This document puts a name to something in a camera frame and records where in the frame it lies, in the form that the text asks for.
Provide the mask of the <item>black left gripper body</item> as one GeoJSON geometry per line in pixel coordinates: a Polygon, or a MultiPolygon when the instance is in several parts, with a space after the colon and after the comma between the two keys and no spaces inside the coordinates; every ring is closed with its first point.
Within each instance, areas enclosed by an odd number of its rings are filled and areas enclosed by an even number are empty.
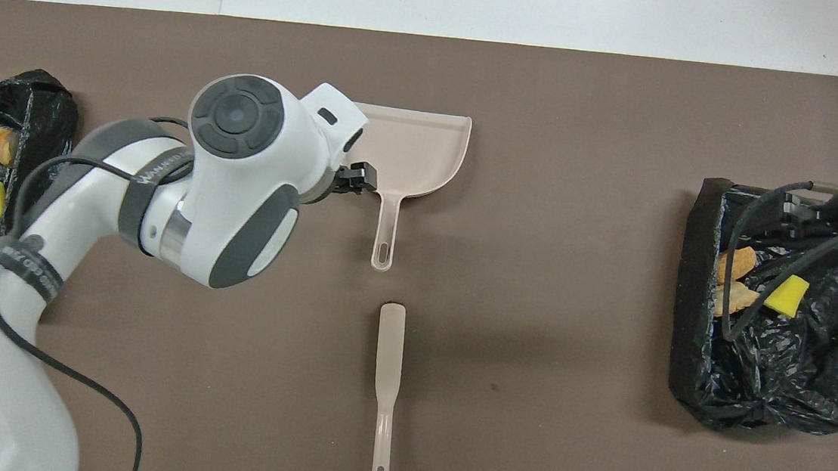
{"type": "Polygon", "coordinates": [[[334,194],[359,194],[378,190],[378,172],[369,162],[342,164],[336,171],[330,192],[334,194]]]}

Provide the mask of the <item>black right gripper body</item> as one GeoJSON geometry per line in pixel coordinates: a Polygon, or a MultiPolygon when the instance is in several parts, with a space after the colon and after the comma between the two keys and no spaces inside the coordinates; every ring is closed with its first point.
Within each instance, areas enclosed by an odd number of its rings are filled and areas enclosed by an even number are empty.
{"type": "Polygon", "coordinates": [[[777,239],[811,241],[838,235],[838,196],[826,201],[808,200],[798,195],[784,196],[783,216],[777,239]]]}

